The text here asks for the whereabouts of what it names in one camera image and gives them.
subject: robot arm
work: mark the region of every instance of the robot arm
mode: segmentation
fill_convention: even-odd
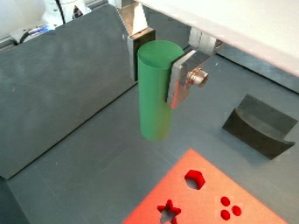
[[[220,41],[299,76],[299,30],[294,29],[297,2],[109,0],[109,3],[118,9],[128,9],[132,5],[142,7],[142,4],[190,27],[189,44],[193,50],[172,65],[166,98],[172,108],[185,98],[190,84],[202,86],[205,83],[202,64],[218,49]],[[137,21],[140,15],[132,7],[128,11],[134,14],[130,18]],[[138,39],[145,39],[145,36],[138,35]],[[134,45],[128,46],[130,64],[136,63],[136,48]]]

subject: gray partition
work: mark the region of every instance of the gray partition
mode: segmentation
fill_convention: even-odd
[[[0,54],[0,176],[9,179],[134,84],[109,5]]]

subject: circular hole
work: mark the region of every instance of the circular hole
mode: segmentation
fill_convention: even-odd
[[[226,210],[221,210],[220,211],[220,217],[224,221],[226,221],[229,219],[229,211]]]
[[[233,206],[233,207],[230,208],[230,211],[232,211],[232,213],[233,213],[236,216],[240,216],[240,215],[241,215],[241,210],[240,210],[240,208],[238,208],[237,206]]]
[[[220,198],[220,204],[226,207],[229,205],[229,199],[226,197]]]

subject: screw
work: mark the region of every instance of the screw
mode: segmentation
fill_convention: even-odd
[[[188,82],[201,88],[208,81],[208,74],[200,68],[192,69],[188,73]]]

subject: gray floor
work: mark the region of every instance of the gray floor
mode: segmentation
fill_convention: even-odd
[[[299,95],[218,56],[205,70],[209,82],[173,111],[164,141],[140,136],[133,87],[7,181],[30,224],[121,223],[189,148],[297,223],[297,144],[269,161],[220,127],[245,94],[299,119]],[[297,126],[286,136],[296,139]]]

